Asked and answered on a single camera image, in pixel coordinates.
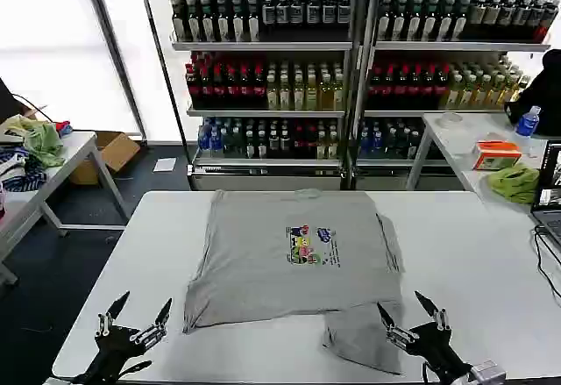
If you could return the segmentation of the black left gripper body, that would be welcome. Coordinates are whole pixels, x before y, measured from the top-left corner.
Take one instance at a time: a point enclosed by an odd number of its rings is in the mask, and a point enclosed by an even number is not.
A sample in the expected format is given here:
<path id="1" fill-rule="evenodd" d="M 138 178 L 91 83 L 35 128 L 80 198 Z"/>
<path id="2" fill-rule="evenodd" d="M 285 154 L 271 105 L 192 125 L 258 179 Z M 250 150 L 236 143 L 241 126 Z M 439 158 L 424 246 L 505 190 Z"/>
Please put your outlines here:
<path id="1" fill-rule="evenodd" d="M 73 384 L 115 384 L 125 363 L 146 352 L 146 347 L 131 341 L 138 329 L 113 325 L 106 336 L 95 338 L 97 354 L 88 368 L 71 380 Z"/>

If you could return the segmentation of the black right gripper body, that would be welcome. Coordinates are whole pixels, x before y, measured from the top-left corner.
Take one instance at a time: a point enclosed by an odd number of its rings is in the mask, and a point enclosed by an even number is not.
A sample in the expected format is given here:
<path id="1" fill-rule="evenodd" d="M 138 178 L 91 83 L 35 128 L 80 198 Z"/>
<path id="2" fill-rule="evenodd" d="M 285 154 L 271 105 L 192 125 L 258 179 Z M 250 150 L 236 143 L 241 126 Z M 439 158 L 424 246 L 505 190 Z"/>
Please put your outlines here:
<path id="1" fill-rule="evenodd" d="M 451 330 L 438 330 L 435 322 L 429 322 L 411 328 L 410 332 L 418 338 L 406 344 L 406 353 L 422 357 L 439 381 L 455 381 L 471 371 L 472 366 L 451 348 Z"/>

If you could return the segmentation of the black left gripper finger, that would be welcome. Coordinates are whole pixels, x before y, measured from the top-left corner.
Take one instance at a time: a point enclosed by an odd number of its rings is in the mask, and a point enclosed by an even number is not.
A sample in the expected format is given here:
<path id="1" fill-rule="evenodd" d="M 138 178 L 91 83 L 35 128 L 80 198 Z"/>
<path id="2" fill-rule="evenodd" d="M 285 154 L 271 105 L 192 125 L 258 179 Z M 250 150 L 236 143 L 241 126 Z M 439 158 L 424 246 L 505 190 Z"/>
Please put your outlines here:
<path id="1" fill-rule="evenodd" d="M 110 307 L 104 312 L 98 314 L 98 329 L 96 331 L 97 337 L 108 336 L 110 334 L 110 328 L 113 325 L 113 321 L 122 311 L 125 306 L 128 297 L 130 295 L 129 291 L 126 291 L 122 296 L 115 300 Z"/>
<path id="2" fill-rule="evenodd" d="M 167 334 L 167 320 L 171 310 L 173 299 L 169 298 L 154 323 L 141 332 L 137 332 L 130 337 L 130 341 L 137 346 L 155 346 Z"/>

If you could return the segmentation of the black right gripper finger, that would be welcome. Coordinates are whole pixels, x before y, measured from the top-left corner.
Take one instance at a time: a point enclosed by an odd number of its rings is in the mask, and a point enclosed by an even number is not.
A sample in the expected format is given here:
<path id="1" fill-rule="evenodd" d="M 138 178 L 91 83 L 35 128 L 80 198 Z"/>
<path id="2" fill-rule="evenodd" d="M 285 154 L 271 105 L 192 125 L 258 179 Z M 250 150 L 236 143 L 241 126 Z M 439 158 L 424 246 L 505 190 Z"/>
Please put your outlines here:
<path id="1" fill-rule="evenodd" d="M 408 345 L 413 345 L 419 337 L 415 333 L 396 325 L 380 303 L 377 303 L 377 308 L 380 313 L 381 322 L 386 328 L 387 340 L 401 350 L 407 351 Z"/>
<path id="2" fill-rule="evenodd" d="M 417 290 L 415 291 L 415 296 L 427 314 L 437 324 L 439 331 L 449 331 L 451 329 L 446 309 L 439 309 L 431 299 Z"/>

